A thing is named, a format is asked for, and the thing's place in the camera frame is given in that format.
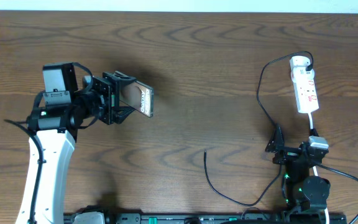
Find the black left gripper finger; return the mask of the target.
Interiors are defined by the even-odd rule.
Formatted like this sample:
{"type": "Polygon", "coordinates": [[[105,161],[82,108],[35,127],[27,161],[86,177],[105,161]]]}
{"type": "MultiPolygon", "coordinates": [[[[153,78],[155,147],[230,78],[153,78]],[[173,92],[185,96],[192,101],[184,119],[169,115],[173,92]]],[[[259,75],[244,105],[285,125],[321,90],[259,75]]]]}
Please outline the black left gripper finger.
{"type": "Polygon", "coordinates": [[[121,124],[135,109],[130,106],[120,106],[112,111],[112,121],[121,124]]]}
{"type": "Polygon", "coordinates": [[[137,80],[136,77],[125,75],[124,73],[119,71],[115,71],[113,75],[119,83],[133,83],[137,80]]]}

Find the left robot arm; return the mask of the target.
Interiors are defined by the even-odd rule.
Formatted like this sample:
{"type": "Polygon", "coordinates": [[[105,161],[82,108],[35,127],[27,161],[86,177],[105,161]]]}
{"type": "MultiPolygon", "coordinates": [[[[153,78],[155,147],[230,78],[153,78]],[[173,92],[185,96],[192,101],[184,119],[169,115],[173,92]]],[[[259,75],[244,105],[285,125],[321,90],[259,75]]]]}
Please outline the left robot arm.
{"type": "Polygon", "coordinates": [[[121,72],[94,77],[78,62],[42,69],[45,89],[37,94],[26,125],[30,159],[17,223],[63,223],[67,173],[85,119],[122,123],[133,108],[119,105],[120,90],[136,81],[121,72]]]}

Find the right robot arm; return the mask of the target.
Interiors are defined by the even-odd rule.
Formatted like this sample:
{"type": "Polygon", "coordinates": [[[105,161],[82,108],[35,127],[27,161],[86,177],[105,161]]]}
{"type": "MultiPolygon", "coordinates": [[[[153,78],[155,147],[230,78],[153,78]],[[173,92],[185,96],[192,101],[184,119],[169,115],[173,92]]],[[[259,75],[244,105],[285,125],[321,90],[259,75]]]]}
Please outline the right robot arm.
{"type": "Polygon", "coordinates": [[[288,210],[282,213],[283,221],[301,222],[310,215],[319,223],[324,223],[321,213],[327,208],[327,198],[331,184],[328,179],[311,175],[310,170],[329,152],[325,138],[310,131],[307,141],[298,147],[285,145],[282,130],[275,126],[265,150],[274,153],[272,162],[285,167],[282,178],[282,194],[287,200],[288,210]]]}

